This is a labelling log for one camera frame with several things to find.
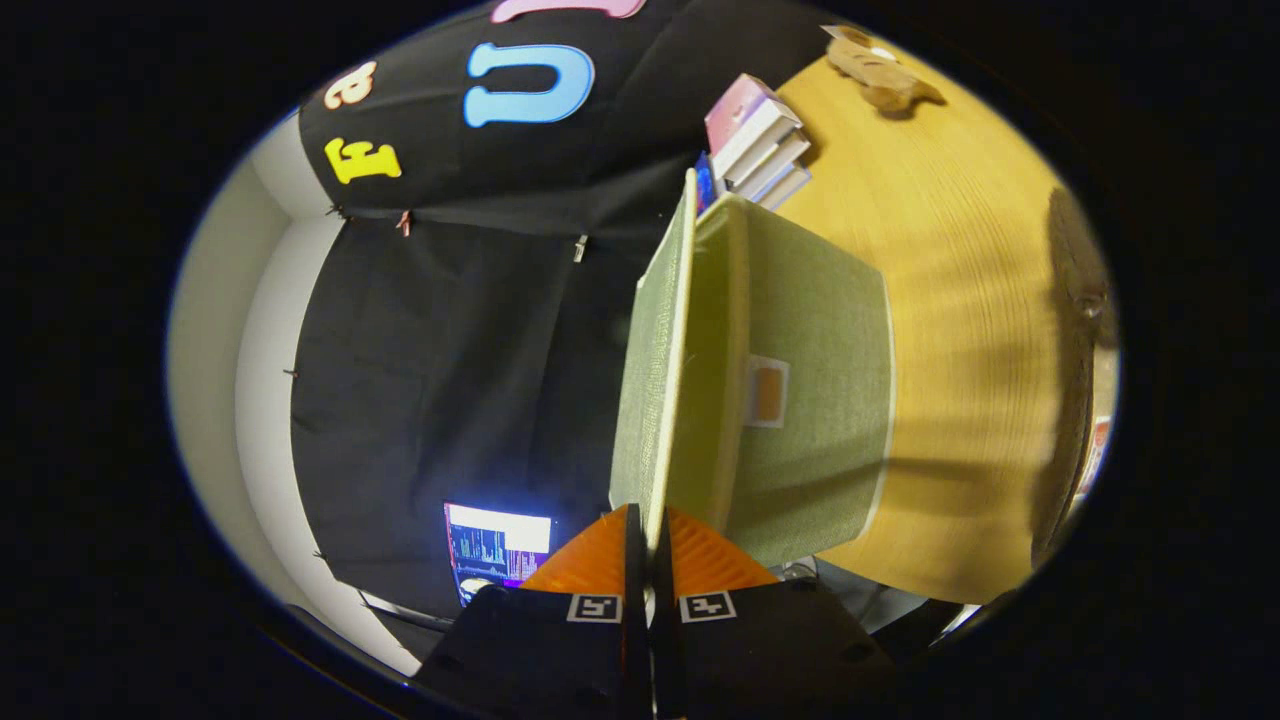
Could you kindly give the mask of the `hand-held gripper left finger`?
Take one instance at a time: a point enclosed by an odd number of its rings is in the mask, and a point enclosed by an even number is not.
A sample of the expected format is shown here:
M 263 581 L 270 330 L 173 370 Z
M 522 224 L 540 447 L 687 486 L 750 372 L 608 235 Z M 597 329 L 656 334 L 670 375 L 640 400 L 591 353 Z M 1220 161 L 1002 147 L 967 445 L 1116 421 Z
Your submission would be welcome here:
M 547 565 L 581 589 L 489 585 L 413 675 L 413 687 L 466 719 L 650 719 L 646 542 L 627 505 Z

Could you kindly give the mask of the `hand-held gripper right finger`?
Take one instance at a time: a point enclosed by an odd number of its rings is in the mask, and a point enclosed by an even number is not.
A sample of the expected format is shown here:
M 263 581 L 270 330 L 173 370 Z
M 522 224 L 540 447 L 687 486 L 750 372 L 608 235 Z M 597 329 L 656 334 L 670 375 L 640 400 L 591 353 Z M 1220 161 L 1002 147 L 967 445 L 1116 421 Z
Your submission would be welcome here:
M 659 719 L 882 719 L 896 662 L 810 577 L 781 580 L 667 509 L 653 559 Z

